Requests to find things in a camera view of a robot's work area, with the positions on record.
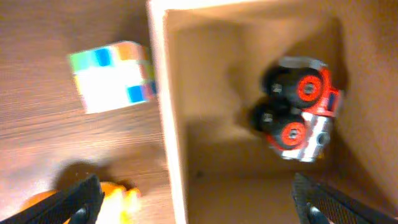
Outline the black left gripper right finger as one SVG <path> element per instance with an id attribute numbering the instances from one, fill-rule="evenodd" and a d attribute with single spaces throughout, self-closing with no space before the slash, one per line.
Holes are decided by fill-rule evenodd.
<path id="1" fill-rule="evenodd" d="M 301 224 L 397 224 L 397 219 L 301 173 L 294 176 L 292 198 Z"/>

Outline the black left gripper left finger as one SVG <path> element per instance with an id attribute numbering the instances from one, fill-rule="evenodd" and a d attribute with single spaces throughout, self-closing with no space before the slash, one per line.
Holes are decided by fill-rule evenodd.
<path id="1" fill-rule="evenodd" d="M 103 200 L 104 192 L 100 180 L 97 175 L 93 174 L 3 220 L 1 223 L 95 223 Z"/>

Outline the yellow toy figure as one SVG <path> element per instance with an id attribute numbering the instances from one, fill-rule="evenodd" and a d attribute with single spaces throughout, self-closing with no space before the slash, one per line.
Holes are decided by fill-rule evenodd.
<path id="1" fill-rule="evenodd" d="M 137 189 L 127 191 L 123 186 L 110 182 L 100 181 L 100 184 L 104 192 L 104 200 L 95 223 L 131 223 L 129 214 L 131 210 L 135 210 L 137 207 L 137 194 L 139 191 Z M 25 203 L 25 207 L 21 211 L 57 192 L 59 191 L 53 190 L 33 196 Z"/>

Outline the red toy monster truck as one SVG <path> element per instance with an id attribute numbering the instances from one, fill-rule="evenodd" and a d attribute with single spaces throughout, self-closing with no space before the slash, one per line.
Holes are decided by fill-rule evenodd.
<path id="1" fill-rule="evenodd" d="M 264 133 L 281 158 L 314 162 L 330 142 L 343 102 L 328 65 L 310 57 L 282 57 L 264 72 L 261 88 L 266 98 L 251 109 L 251 127 Z"/>

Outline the colourful puzzle cube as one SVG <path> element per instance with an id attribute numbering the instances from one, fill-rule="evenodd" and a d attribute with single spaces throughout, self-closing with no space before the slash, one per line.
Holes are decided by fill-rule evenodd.
<path id="1" fill-rule="evenodd" d="M 85 113 L 102 113 L 150 101 L 157 94 L 150 49 L 120 41 L 69 55 Z"/>

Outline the white cardboard box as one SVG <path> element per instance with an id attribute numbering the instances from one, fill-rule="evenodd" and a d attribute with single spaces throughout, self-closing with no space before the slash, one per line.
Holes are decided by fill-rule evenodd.
<path id="1" fill-rule="evenodd" d="M 298 223 L 297 172 L 397 216 L 396 1 L 149 1 L 177 223 Z M 316 162 L 249 124 L 283 56 L 319 59 L 343 91 Z"/>

